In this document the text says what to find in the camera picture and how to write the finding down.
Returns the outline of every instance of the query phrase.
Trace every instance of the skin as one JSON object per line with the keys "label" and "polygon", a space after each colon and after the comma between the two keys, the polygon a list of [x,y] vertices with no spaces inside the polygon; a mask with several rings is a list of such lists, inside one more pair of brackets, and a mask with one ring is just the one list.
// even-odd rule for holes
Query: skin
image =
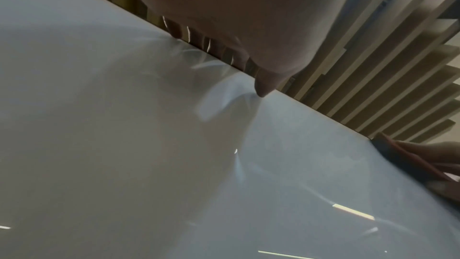
{"label": "skin", "polygon": [[[425,161],[445,173],[460,176],[460,143],[443,142],[435,144],[416,144],[398,141],[406,151],[420,156]],[[427,187],[439,195],[460,202],[460,183],[432,181]]]}
{"label": "skin", "polygon": [[325,39],[346,0],[142,0],[165,17],[173,37],[189,27],[190,42],[221,57],[233,51],[243,70],[249,57],[260,67],[255,90],[265,96],[305,68]]}

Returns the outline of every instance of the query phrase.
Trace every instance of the hand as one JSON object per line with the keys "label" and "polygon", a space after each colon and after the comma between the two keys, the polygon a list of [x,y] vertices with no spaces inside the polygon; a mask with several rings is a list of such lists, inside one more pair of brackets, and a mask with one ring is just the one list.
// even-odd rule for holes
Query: hand
{"label": "hand", "polygon": [[233,50],[233,66],[251,59],[259,67],[255,90],[265,96],[305,68],[346,0],[142,0],[165,17],[172,36],[190,30],[190,42],[219,58]]}
{"label": "hand", "polygon": [[[396,143],[406,151],[420,156],[438,170],[460,176],[460,143]],[[431,181],[427,187],[439,195],[460,202],[460,182]]]}

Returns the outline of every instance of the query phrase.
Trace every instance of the white glass table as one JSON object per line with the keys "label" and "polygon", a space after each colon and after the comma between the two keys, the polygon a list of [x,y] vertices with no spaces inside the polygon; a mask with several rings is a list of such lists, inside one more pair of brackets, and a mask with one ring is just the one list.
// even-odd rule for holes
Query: white glass table
{"label": "white glass table", "polygon": [[460,256],[342,125],[105,0],[0,7],[0,258]]}

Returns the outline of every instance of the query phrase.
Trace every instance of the finger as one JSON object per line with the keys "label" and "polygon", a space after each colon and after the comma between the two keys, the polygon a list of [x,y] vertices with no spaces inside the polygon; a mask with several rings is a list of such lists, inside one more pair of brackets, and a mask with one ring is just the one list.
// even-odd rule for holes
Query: finger
{"label": "finger", "polygon": [[459,182],[431,181],[428,182],[426,186],[441,196],[460,202]]}
{"label": "finger", "polygon": [[459,164],[439,164],[439,163],[434,163],[433,166],[435,166],[437,169],[444,173],[451,173],[453,175],[460,176],[460,165]]}
{"label": "finger", "polygon": [[215,39],[209,39],[209,47],[207,52],[218,59],[222,59],[222,56],[225,52],[225,46]]}
{"label": "finger", "polygon": [[416,154],[432,164],[460,163],[460,143],[458,142],[417,144],[396,141],[396,143],[406,151]]}
{"label": "finger", "polygon": [[182,38],[182,28],[178,23],[173,22],[172,20],[167,19],[166,17],[163,17],[163,20],[166,28],[168,29],[168,32],[171,34],[173,38]]}
{"label": "finger", "polygon": [[288,74],[279,74],[259,68],[255,77],[255,92],[258,96],[265,97],[274,91],[287,77]]}
{"label": "finger", "polygon": [[244,72],[246,63],[249,60],[249,55],[245,51],[233,51],[233,57],[231,59],[231,65],[236,69]]}
{"label": "finger", "polygon": [[204,48],[205,36],[194,28],[188,27],[189,43],[200,50]]}

